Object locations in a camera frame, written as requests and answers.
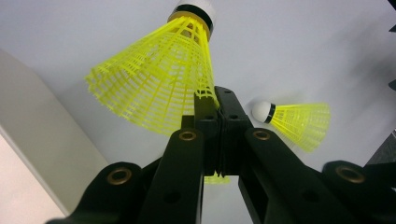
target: black band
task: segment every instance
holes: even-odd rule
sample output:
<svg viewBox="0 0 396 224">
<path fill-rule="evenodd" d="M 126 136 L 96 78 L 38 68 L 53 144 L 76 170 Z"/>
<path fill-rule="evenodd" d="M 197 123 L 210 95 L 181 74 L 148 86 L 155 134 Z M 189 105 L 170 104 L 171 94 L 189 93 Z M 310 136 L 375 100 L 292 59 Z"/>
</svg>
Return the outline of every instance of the black band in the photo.
<svg viewBox="0 0 396 224">
<path fill-rule="evenodd" d="M 178 12 L 178 11 L 188 11 L 188 12 L 191 12 L 191 13 L 197 15 L 198 17 L 200 17 L 206 23 L 207 27 L 209 28 L 210 34 L 212 34 L 213 21 L 210 20 L 210 17 L 202 9 L 200 9 L 199 7 L 193 6 L 193 5 L 181 5 L 181 6 L 176 7 L 175 10 L 173 11 L 173 13 Z"/>
<path fill-rule="evenodd" d="M 274 114 L 275 114 L 275 110 L 276 110 L 276 105 L 271 104 L 270 112 L 268 112 L 268 117 L 267 117 L 267 119 L 265 120 L 265 123 L 271 122 L 271 119 L 272 119 L 272 117 L 273 117 Z"/>
</svg>

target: screw hole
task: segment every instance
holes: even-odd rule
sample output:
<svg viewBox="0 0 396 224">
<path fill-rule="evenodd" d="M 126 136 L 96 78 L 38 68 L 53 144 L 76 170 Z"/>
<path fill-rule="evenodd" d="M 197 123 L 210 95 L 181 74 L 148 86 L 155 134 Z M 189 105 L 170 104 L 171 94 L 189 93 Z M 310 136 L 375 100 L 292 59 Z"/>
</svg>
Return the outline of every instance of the screw hole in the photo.
<svg viewBox="0 0 396 224">
<path fill-rule="evenodd" d="M 197 134 L 193 132 L 183 132 L 178 137 L 184 141 L 191 141 L 197 137 Z"/>
<path fill-rule="evenodd" d="M 107 176 L 107 182 L 111 185 L 121 185 L 126 183 L 132 177 L 131 170 L 120 167 L 113 170 Z"/>
<path fill-rule="evenodd" d="M 265 131 L 256 131 L 253 133 L 253 136 L 260 140 L 268 140 L 271 135 Z"/>
<path fill-rule="evenodd" d="M 345 165 L 341 165 L 335 168 L 335 172 L 343 179 L 354 184 L 361 184 L 366 179 L 363 174 Z"/>
</svg>

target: shuttlecock skirt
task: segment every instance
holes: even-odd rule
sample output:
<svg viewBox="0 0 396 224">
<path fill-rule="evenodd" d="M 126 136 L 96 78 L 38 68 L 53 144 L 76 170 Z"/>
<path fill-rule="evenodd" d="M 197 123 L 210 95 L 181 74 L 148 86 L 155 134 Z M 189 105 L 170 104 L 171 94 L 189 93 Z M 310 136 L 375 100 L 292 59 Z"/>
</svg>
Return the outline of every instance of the shuttlecock skirt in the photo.
<svg viewBox="0 0 396 224">
<path fill-rule="evenodd" d="M 327 104 L 280 105 L 270 123 L 305 151 L 313 151 L 326 135 L 330 123 Z"/>
<path fill-rule="evenodd" d="M 115 114 L 156 133 L 180 128 L 193 115 L 194 94 L 215 92 L 203 25 L 189 17 L 169 21 L 86 76 L 89 91 Z"/>
</svg>

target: plastic shuttlecock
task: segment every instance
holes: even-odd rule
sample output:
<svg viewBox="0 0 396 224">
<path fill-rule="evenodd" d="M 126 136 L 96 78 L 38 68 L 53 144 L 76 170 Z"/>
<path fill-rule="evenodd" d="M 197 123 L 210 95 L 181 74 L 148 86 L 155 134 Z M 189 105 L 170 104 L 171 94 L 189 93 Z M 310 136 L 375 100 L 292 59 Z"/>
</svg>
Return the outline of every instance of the plastic shuttlecock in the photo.
<svg viewBox="0 0 396 224">
<path fill-rule="evenodd" d="M 274 105 L 260 102 L 253 106 L 252 115 L 260 122 L 272 124 L 305 151 L 318 147 L 330 123 L 327 104 Z"/>
<path fill-rule="evenodd" d="M 215 173 L 214 175 L 211 176 L 205 176 L 205 184 L 229 184 L 230 183 L 230 177 L 228 176 L 221 176 L 218 173 Z"/>
<path fill-rule="evenodd" d="M 193 115 L 194 94 L 219 105 L 208 47 L 213 13 L 207 1 L 181 1 L 168 23 L 95 66 L 89 91 L 115 114 L 168 135 Z"/>
</svg>

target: shuttlecock holder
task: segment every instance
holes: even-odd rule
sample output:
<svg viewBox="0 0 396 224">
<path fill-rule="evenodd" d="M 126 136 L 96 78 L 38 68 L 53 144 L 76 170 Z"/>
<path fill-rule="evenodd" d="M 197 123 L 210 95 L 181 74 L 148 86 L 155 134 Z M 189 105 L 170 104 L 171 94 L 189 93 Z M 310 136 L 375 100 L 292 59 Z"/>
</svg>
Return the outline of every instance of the shuttlecock holder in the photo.
<svg viewBox="0 0 396 224">
<path fill-rule="evenodd" d="M 395 223 L 395 162 L 333 161 L 317 172 L 275 133 L 254 128 L 232 91 L 215 90 L 219 109 L 195 98 L 195 115 L 183 117 L 160 159 L 107 166 L 69 217 L 48 223 L 201 223 L 204 176 L 215 171 L 239 175 L 255 224 Z"/>
</svg>

